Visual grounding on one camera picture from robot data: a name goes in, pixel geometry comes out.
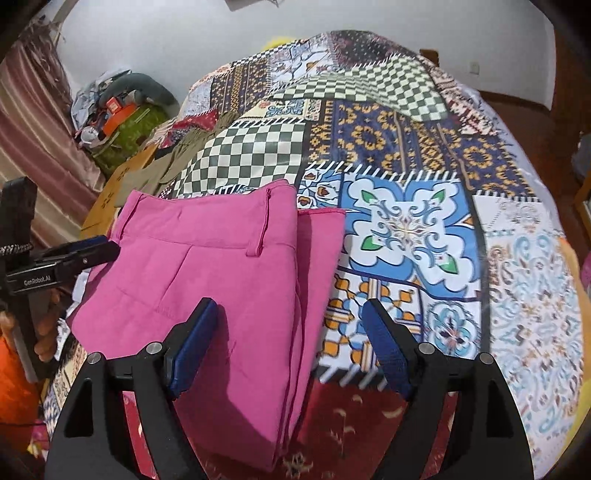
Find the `person's left hand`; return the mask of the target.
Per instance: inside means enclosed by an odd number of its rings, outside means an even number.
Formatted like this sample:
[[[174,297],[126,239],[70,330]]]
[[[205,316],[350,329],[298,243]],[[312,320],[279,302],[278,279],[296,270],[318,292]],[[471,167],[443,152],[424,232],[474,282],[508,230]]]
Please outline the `person's left hand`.
[[[34,352],[38,358],[44,362],[49,362],[57,350],[57,322],[60,316],[60,292],[58,290],[50,291],[50,299],[46,313],[36,323],[36,332],[38,341],[34,347]],[[1,331],[2,337],[12,351],[16,351],[13,338],[13,330],[16,325],[15,317],[8,311],[1,312]]]

